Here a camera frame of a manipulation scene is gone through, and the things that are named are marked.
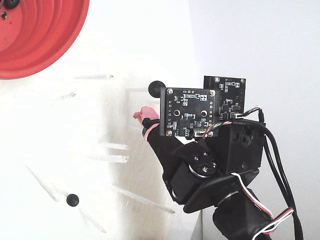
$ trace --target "black cable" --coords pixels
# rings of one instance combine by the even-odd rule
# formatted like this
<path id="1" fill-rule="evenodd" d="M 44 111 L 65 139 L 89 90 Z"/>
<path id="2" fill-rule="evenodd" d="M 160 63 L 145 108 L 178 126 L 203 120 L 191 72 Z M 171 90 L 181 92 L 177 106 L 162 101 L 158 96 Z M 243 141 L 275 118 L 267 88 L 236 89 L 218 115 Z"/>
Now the black cable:
<path id="1" fill-rule="evenodd" d="M 270 153 L 270 150 L 269 150 L 269 146 L 268 146 L 268 142 L 267 142 L 267 138 L 266 136 L 264 136 L 264 144 L 263 144 L 263 147 L 264 147 L 264 151 L 265 151 L 265 155 L 266 155 L 266 158 L 268 159 L 268 162 L 269 162 L 269 165 L 270 165 L 270 168 L 272 170 L 272 173 L 276 179 L 276 182 L 278 183 L 278 186 L 281 190 L 281 193 L 283 195 L 283 198 L 286 202 L 286 204 L 288 206 L 292 205 L 292 208 L 294 209 L 294 212 L 292 213 L 292 217 L 293 217 L 293 223 L 294 223 L 294 236 L 298 236 L 300 239 L 303 239 L 303 235 L 302 235 L 302 227 L 301 227 L 301 223 L 300 223 L 300 220 L 298 218 L 298 215 L 297 215 L 297 211 L 296 211 L 296 206 L 293 206 L 294 204 L 291 203 L 290 199 L 289 199 L 289 195 L 287 193 L 287 190 L 278 174 L 278 171 L 276 169 L 276 166 L 275 166 L 275 163 L 271 157 L 271 153 Z"/>
<path id="2" fill-rule="evenodd" d="M 270 168 L 272 170 L 272 173 L 275 177 L 275 180 L 281 190 L 281 193 L 282 193 L 282 196 L 286 202 L 286 204 L 289 206 L 291 205 L 291 201 L 289 199 L 289 196 L 288 196 L 288 193 L 287 193 L 287 190 L 284 186 L 284 183 L 282 182 L 280 176 L 279 176 L 279 173 L 276 169 L 276 166 L 275 166 L 275 163 L 271 157 L 271 153 L 270 153 L 270 149 L 269 149 L 269 146 L 268 146 L 268 142 L 267 142 L 267 137 L 264 136 L 264 143 L 263 143 L 263 148 L 264 148 L 264 152 L 265 152 L 265 155 L 266 155 L 266 158 L 268 159 L 268 162 L 269 162 L 269 165 L 270 165 Z"/>
<path id="3" fill-rule="evenodd" d="M 232 120 L 232 124 L 240 125 L 240 126 L 247 126 L 247 127 L 257 127 L 258 129 L 262 130 L 265 133 L 265 135 L 267 135 L 267 137 L 269 138 L 269 140 L 271 142 L 271 145 L 272 145 L 272 148 L 273 148 L 273 152 L 274 152 L 275 160 L 276 160 L 276 163 L 277 163 L 277 166 L 278 166 L 278 169 L 279 169 L 279 173 L 280 173 L 282 181 L 283 181 L 282 186 L 285 188 L 286 194 L 284 192 L 284 189 L 281 187 L 281 184 L 279 184 L 279 187 L 280 187 L 280 189 L 282 189 L 281 192 L 283 192 L 284 195 L 287 196 L 284 199 L 286 200 L 286 202 L 287 201 L 289 202 L 289 204 L 287 203 L 288 207 L 292 207 L 294 209 L 294 212 L 292 214 L 293 223 L 294 223 L 294 236 L 295 236 L 296 240 L 303 240 L 304 237 L 303 237 L 303 230 L 302 230 L 302 227 L 301 227 L 301 222 L 300 222 L 299 217 L 297 215 L 297 211 L 296 211 L 296 208 L 295 208 L 294 197 L 293 197 L 293 194 L 291 192 L 287 177 L 285 175 L 285 171 L 284 171 L 282 163 L 281 163 L 279 149 L 278 149 L 275 137 L 273 136 L 273 134 L 270 132 L 269 129 L 267 129 L 265 126 L 263 126 L 262 124 L 260 124 L 260 123 L 258 123 L 256 121 L 251 121 L 251 120 L 247 120 L 247 119 L 241 119 L 241 120 L 234 119 L 234 120 Z"/>

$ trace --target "connector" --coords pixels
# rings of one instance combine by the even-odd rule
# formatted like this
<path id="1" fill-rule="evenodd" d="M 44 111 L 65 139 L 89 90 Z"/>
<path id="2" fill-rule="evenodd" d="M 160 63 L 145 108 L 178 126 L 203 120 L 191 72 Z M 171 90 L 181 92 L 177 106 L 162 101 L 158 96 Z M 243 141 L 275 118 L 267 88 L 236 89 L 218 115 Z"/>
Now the connector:
<path id="1" fill-rule="evenodd" d="M 242 119 L 243 117 L 240 116 L 240 115 L 242 115 L 242 113 L 239 113 L 239 112 L 231 112 L 230 118 L 231 118 L 231 119 Z"/>

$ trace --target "mounting hole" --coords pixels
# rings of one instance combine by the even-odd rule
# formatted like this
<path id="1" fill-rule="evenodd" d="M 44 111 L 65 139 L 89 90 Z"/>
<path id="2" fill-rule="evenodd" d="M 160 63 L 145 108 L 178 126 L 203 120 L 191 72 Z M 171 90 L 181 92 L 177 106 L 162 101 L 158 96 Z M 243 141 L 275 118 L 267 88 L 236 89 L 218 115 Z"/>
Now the mounting hole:
<path id="1" fill-rule="evenodd" d="M 202 117 L 206 117 L 208 115 L 206 110 L 201 111 L 201 116 Z"/>
<path id="2" fill-rule="evenodd" d="M 180 111 L 179 110 L 174 110 L 173 115 L 175 115 L 176 117 L 180 115 Z"/>

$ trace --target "black round knob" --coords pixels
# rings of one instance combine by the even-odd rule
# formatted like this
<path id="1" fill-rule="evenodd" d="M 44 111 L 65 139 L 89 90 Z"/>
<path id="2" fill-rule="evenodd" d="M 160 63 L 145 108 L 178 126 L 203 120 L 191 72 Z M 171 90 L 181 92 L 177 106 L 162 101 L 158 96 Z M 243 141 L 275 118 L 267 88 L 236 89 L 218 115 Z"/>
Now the black round knob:
<path id="1" fill-rule="evenodd" d="M 20 0 L 4 0 L 3 5 L 6 9 L 14 9 L 16 6 L 18 6 L 20 3 Z"/>
<path id="2" fill-rule="evenodd" d="M 150 83 L 148 91 L 152 97 L 159 99 L 161 96 L 161 88 L 165 87 L 166 85 L 162 81 L 153 81 L 152 83 Z"/>
<path id="3" fill-rule="evenodd" d="M 66 203 L 71 207 L 75 207 L 79 204 L 79 197 L 75 194 L 69 194 L 66 197 Z"/>

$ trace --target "red wire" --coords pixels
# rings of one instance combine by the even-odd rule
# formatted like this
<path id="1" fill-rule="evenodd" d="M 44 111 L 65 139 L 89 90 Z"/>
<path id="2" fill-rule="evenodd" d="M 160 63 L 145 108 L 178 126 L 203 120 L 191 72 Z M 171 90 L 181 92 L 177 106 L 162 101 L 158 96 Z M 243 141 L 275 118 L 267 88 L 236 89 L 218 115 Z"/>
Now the red wire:
<path id="1" fill-rule="evenodd" d="M 265 209 L 263 206 L 261 206 L 258 202 L 256 202 L 248 193 L 245 189 L 243 189 L 245 195 L 248 196 L 248 198 L 255 204 L 255 205 L 258 205 L 258 207 L 264 211 L 266 214 L 268 214 L 270 216 L 270 218 L 272 219 L 272 214 L 267 210 Z"/>
<path id="2" fill-rule="evenodd" d="M 286 215 L 288 212 L 290 212 L 293 208 L 292 207 L 288 207 L 286 210 L 284 210 L 282 213 L 280 213 L 275 219 L 273 219 L 269 224 L 277 221 L 278 219 L 282 218 L 284 215 Z M 267 232 L 264 232 L 263 234 L 270 234 L 270 233 L 273 233 L 276 229 L 273 229 L 271 231 L 267 231 Z"/>

